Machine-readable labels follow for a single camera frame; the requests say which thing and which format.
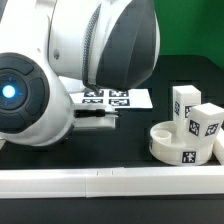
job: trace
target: green background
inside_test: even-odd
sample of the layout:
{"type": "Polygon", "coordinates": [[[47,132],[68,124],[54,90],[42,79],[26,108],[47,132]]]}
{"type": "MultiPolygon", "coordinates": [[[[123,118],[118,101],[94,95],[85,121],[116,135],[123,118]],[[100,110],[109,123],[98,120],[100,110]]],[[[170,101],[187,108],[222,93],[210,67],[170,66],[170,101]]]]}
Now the green background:
{"type": "Polygon", "coordinates": [[[161,55],[202,55],[224,69],[224,0],[154,0],[161,55]]]}

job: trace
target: black table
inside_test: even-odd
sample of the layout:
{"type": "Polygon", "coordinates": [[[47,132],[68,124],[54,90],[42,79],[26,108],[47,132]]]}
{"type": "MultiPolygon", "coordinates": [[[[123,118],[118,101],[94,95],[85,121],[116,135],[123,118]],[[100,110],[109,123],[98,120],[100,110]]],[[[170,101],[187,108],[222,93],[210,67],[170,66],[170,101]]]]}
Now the black table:
{"type": "MultiPolygon", "coordinates": [[[[6,143],[0,169],[76,169],[168,166],[149,153],[149,130],[172,120],[172,86],[194,85],[202,103],[224,107],[224,72],[199,56],[160,56],[139,88],[150,92],[152,110],[121,110],[115,131],[75,132],[43,148],[6,143]]],[[[218,165],[212,157],[206,165],[218,165]]],[[[0,200],[0,223],[217,223],[224,195],[0,200]]]]}

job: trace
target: blue light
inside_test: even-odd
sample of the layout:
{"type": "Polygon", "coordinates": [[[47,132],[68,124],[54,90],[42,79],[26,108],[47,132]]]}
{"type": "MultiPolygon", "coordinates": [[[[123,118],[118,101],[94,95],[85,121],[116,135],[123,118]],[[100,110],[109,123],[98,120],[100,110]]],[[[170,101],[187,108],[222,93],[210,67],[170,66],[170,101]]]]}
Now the blue light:
{"type": "Polygon", "coordinates": [[[15,96],[16,89],[11,85],[7,85],[2,89],[2,94],[4,97],[10,99],[15,96]]]}

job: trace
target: qr code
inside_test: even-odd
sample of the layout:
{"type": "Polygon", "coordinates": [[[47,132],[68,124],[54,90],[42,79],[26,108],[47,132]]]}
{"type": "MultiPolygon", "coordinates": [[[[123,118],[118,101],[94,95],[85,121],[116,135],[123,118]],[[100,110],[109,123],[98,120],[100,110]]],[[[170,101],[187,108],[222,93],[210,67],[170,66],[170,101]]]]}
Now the qr code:
{"type": "Polygon", "coordinates": [[[219,126],[219,124],[213,124],[213,125],[208,126],[205,136],[214,135],[218,129],[218,126],[219,126]]]}
{"type": "Polygon", "coordinates": [[[103,103],[103,99],[83,99],[82,103],[103,103]]]}
{"type": "Polygon", "coordinates": [[[109,96],[110,97],[128,97],[129,96],[129,93],[128,93],[128,91],[121,92],[121,91],[110,90],[109,96]]]}
{"type": "Polygon", "coordinates": [[[179,116],[180,115],[180,104],[175,102],[174,112],[179,116]]]}
{"type": "Polygon", "coordinates": [[[193,135],[199,136],[200,124],[195,121],[190,120],[189,132],[193,135]]]}
{"type": "Polygon", "coordinates": [[[117,106],[117,107],[121,107],[121,106],[128,107],[130,106],[130,100],[129,99],[110,99],[109,104],[111,104],[112,106],[117,106]]]}
{"type": "Polygon", "coordinates": [[[196,162],[196,152],[183,152],[182,163],[195,163],[196,162]]]}
{"type": "Polygon", "coordinates": [[[99,93],[95,93],[95,92],[86,92],[84,93],[84,97],[103,97],[104,96],[104,91],[100,90],[99,93]]]}
{"type": "Polygon", "coordinates": [[[191,111],[192,107],[193,106],[185,106],[185,118],[189,117],[189,114],[190,114],[190,111],[191,111]]]}

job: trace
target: cable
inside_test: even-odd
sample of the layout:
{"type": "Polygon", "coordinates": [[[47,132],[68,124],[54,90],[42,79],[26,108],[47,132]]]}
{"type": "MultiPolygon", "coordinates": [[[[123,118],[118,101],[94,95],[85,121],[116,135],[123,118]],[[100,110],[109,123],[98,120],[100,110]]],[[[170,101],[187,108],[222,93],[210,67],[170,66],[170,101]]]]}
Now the cable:
{"type": "Polygon", "coordinates": [[[85,117],[105,117],[106,115],[115,115],[120,117],[120,113],[118,111],[105,111],[103,109],[97,110],[76,110],[74,112],[74,116],[76,118],[85,118],[85,117]]]}

